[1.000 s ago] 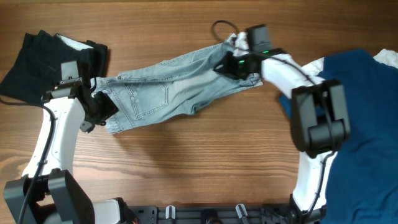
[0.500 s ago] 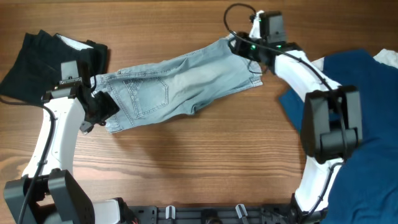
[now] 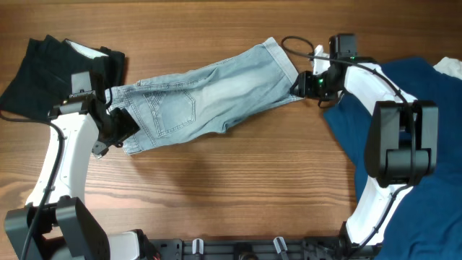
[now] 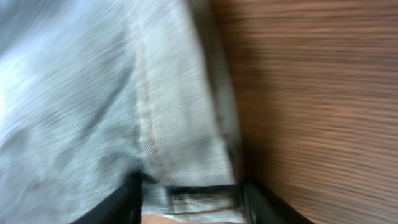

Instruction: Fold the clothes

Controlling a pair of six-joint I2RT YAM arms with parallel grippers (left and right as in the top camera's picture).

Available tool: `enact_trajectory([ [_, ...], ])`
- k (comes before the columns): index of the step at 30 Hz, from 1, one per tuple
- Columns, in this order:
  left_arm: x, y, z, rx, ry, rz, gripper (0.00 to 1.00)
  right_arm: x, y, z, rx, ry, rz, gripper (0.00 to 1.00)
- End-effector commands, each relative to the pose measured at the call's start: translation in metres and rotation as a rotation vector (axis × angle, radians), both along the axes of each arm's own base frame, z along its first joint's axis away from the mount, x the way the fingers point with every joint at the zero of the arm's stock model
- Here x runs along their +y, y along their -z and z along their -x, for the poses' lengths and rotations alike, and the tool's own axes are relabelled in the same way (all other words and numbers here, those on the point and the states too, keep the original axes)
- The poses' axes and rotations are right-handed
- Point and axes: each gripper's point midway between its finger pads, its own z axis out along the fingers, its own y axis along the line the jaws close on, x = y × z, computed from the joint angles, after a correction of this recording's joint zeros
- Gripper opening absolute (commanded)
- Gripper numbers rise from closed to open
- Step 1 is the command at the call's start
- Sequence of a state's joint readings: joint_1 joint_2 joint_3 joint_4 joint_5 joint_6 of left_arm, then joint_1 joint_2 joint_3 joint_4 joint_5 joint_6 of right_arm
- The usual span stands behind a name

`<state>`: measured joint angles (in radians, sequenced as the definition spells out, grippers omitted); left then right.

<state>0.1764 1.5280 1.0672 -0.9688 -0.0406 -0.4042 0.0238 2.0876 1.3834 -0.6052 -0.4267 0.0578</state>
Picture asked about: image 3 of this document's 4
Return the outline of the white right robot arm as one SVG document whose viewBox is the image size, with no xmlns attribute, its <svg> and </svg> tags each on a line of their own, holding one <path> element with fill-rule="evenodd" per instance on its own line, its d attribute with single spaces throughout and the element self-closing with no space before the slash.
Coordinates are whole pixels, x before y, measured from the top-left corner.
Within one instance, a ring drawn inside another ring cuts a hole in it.
<svg viewBox="0 0 462 260">
<path fill-rule="evenodd" d="M 306 58 L 313 70 L 297 76 L 291 93 L 320 102 L 352 95 L 370 117 L 363 149 L 367 180 L 357 208 L 341 227 L 336 250 L 344 256 L 373 254 L 403 198 L 435 170 L 438 108 L 405 93 L 373 59 L 350 49 L 326 54 L 318 46 Z"/>
</svg>

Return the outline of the light blue denim shorts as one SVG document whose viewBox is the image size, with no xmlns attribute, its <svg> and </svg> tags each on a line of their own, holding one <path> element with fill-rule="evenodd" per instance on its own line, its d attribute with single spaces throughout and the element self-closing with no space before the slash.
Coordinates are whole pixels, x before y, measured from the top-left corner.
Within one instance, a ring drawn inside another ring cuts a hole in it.
<svg viewBox="0 0 462 260">
<path fill-rule="evenodd" d="M 189 142 L 297 101 L 289 89 L 298 72 L 273 38 L 232 58 L 183 74 L 113 87 L 112 108 L 126 109 L 139 131 L 123 143 L 128 155 Z"/>
</svg>

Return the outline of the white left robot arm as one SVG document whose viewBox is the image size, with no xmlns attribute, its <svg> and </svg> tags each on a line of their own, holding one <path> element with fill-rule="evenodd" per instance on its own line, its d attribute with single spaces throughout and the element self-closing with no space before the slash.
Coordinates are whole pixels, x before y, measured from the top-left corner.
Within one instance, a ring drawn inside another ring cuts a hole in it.
<svg viewBox="0 0 462 260">
<path fill-rule="evenodd" d="M 6 214 L 19 259 L 160 259 L 140 230 L 108 235 L 84 203 L 90 157 L 102 157 L 139 127 L 127 110 L 72 95 L 49 113 L 50 142 L 39 179 L 22 209 Z"/>
</svg>

